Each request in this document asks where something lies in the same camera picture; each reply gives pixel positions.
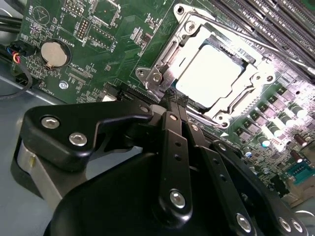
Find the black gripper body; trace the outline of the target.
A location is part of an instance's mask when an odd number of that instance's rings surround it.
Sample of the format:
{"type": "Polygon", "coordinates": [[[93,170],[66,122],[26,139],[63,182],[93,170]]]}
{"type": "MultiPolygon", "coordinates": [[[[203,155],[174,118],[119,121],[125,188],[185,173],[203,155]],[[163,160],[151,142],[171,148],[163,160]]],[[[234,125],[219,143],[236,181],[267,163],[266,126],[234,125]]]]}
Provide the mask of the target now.
{"type": "Polygon", "coordinates": [[[153,212],[160,161],[138,154],[72,189],[58,204],[47,236],[228,236],[225,219],[202,172],[191,170],[193,213],[178,229],[153,212]]]}

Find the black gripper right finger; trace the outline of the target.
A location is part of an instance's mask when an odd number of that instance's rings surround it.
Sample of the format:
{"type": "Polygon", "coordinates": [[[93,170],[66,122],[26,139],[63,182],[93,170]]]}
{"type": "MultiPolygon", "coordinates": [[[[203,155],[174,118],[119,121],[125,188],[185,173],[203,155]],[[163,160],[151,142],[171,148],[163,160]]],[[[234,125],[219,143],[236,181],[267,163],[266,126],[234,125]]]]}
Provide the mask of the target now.
{"type": "Polygon", "coordinates": [[[200,158],[201,171],[209,177],[212,209],[218,236],[307,236],[307,228],[278,194],[270,191],[241,158],[215,140],[207,143],[203,132],[187,116],[187,96],[177,98],[185,134],[200,158]]]}

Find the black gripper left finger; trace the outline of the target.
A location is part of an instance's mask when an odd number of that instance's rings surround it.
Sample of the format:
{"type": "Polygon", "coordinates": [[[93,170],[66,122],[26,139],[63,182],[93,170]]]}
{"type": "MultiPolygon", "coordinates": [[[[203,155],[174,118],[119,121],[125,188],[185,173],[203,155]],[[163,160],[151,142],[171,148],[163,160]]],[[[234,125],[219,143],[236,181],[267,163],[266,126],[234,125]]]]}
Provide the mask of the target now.
{"type": "Polygon", "coordinates": [[[187,98],[168,90],[157,105],[140,99],[39,106],[24,117],[14,154],[27,175],[24,187],[56,209],[84,183],[89,161],[142,147],[161,161],[153,195],[166,221],[188,221],[192,214],[187,98]]]}

